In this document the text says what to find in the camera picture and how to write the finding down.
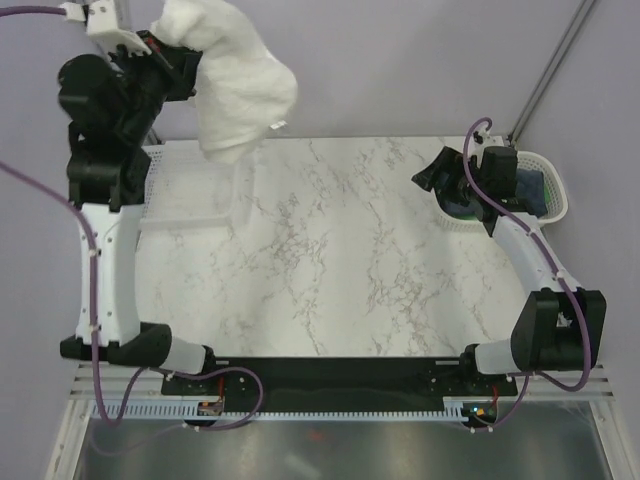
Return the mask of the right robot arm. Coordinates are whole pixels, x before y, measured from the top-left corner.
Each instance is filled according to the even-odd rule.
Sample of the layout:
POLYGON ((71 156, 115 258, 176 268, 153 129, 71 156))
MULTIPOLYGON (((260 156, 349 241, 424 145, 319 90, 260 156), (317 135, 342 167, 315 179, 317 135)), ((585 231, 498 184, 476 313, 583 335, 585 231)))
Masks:
POLYGON ((448 213, 470 216, 505 252, 527 295, 510 336, 472 345, 474 360, 457 370, 458 385, 480 394, 494 375, 574 371, 596 364, 606 313, 562 266, 541 231, 547 212, 544 175, 522 169, 515 149, 488 146, 470 159, 445 146, 412 181, 448 213))

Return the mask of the dark blue towel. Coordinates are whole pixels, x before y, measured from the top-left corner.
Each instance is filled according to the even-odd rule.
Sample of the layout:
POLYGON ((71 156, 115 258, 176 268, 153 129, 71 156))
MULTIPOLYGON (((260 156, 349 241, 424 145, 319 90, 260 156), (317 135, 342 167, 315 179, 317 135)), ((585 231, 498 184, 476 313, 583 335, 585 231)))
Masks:
MULTIPOLYGON (((518 169, 516 172, 515 196, 509 198, 511 204, 524 206, 525 210, 538 218, 548 213, 547 189, 544 184, 544 175, 540 171, 518 169)), ((442 211, 454 218, 462 220, 475 219, 472 205, 461 205, 449 200, 439 202, 442 211)))

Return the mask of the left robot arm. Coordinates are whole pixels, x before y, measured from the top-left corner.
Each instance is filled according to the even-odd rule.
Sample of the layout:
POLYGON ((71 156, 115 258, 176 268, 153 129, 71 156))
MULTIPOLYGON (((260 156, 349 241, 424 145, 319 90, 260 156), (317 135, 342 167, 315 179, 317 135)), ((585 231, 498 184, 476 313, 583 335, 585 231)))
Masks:
POLYGON ((75 333, 62 340, 66 359, 184 373, 197 394, 213 391, 219 371, 210 348, 182 340, 166 324, 141 321, 135 253, 151 159, 143 149, 167 102, 195 94, 197 51, 169 46, 151 32, 122 41, 102 58, 83 54, 58 74, 58 102, 70 118, 69 205, 83 253, 82 305, 75 333))

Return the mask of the white towel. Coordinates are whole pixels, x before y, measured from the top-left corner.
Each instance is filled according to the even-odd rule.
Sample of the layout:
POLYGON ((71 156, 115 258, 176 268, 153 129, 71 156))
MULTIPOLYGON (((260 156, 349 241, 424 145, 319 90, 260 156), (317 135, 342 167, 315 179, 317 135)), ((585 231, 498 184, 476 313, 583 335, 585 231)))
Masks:
POLYGON ((251 20, 226 1, 167 1, 151 32, 200 52, 194 104, 203 157, 234 164, 289 116, 294 73, 267 48, 251 20))

